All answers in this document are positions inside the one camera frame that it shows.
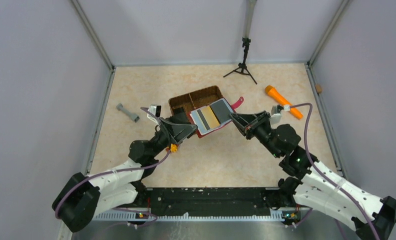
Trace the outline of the red leather card holder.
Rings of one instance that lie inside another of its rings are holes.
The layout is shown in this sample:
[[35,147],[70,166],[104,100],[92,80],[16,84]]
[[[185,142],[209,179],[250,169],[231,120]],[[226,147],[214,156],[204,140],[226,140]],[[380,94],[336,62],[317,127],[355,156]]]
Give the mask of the red leather card holder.
[[235,113],[244,102],[241,96],[234,104],[229,104],[225,98],[218,99],[208,105],[199,107],[189,113],[191,123],[197,126],[196,134],[199,138],[217,131],[230,123],[229,115]]

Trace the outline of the gold striped credit card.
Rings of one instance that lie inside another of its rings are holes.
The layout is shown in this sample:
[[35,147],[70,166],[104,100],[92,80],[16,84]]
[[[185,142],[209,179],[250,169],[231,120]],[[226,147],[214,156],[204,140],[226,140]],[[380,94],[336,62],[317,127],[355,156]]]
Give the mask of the gold striped credit card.
[[199,108],[197,113],[202,124],[204,125],[205,130],[209,131],[220,126],[220,122],[210,106]]

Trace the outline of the dark grey credit card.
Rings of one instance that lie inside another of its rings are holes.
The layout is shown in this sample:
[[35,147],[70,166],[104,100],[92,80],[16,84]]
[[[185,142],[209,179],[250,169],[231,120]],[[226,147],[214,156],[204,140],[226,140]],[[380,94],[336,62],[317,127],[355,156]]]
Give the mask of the dark grey credit card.
[[211,103],[209,107],[213,111],[220,124],[230,121],[229,115],[233,112],[233,110],[224,98]]

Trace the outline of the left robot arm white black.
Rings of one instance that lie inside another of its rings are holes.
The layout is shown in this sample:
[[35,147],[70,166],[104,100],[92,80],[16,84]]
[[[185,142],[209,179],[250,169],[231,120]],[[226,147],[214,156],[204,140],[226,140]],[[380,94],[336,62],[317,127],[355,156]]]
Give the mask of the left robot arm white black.
[[72,175],[52,203],[55,217],[75,233],[96,215],[135,202],[146,189],[142,179],[163,162],[156,160],[156,156],[165,152],[167,158],[172,146],[180,145],[197,129],[197,125],[179,122],[173,116],[159,118],[154,136],[149,140],[134,140],[122,164],[96,174]]

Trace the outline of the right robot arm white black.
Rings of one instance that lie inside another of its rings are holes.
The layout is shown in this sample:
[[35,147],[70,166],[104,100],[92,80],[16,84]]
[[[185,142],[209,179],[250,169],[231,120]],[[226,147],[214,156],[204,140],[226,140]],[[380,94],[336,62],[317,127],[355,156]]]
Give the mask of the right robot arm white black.
[[299,146],[301,137],[289,124],[271,126],[266,111],[231,113],[230,119],[248,140],[256,138],[274,157],[288,178],[280,189],[294,202],[343,223],[362,240],[387,240],[396,223],[396,199],[373,195],[339,176]]

